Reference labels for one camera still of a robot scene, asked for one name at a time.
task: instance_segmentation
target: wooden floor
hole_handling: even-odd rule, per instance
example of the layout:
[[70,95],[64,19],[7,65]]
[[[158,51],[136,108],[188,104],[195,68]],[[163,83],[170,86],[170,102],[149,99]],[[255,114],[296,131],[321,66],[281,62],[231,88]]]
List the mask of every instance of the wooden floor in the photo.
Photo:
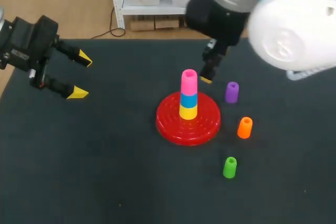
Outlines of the wooden floor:
[[[91,38],[108,30],[113,8],[112,0],[0,0],[5,8],[5,18],[13,20],[16,16],[35,23],[41,15],[46,15],[59,23],[61,38]],[[113,38],[110,34],[102,38]],[[190,31],[151,31],[131,32],[127,29],[121,39],[177,39],[205,38]],[[13,67],[0,71],[0,95],[5,88]]]

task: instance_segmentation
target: black mat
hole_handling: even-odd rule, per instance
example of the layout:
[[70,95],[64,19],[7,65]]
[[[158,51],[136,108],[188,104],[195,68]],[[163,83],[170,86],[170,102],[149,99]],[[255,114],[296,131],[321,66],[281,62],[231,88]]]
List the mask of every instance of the black mat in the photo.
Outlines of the black mat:
[[[213,85],[216,139],[179,147],[154,127],[155,108],[200,69],[206,41],[72,41],[85,69],[55,54],[50,73],[90,91],[66,101],[15,71],[0,100],[1,224],[335,223],[336,70],[290,82],[247,41]],[[240,84],[237,105],[222,101]],[[249,140],[236,137],[243,116]],[[233,180],[222,176],[238,160]]]

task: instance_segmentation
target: stacked rings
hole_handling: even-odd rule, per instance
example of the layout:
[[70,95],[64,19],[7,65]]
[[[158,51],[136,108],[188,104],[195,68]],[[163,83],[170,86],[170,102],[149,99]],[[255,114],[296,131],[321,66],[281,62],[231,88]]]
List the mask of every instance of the stacked rings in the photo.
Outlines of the stacked rings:
[[197,117],[197,73],[184,70],[181,77],[180,117],[192,120]]

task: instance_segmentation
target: red ring stand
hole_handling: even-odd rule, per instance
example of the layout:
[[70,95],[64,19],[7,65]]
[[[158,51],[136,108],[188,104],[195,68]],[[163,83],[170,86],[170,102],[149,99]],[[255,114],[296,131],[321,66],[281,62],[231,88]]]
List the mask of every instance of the red ring stand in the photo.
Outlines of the red ring stand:
[[170,142],[178,145],[200,145],[211,140],[220,128],[220,110],[204,93],[197,95],[197,117],[182,119],[179,115],[180,92],[166,97],[156,111],[156,128]]

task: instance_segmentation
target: blue ring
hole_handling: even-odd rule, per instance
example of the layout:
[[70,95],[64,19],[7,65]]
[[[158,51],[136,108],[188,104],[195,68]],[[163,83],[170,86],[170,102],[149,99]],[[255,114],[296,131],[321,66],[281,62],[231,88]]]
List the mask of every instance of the blue ring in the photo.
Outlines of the blue ring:
[[180,104],[187,109],[195,107],[197,105],[197,93],[194,95],[184,95],[181,93]]

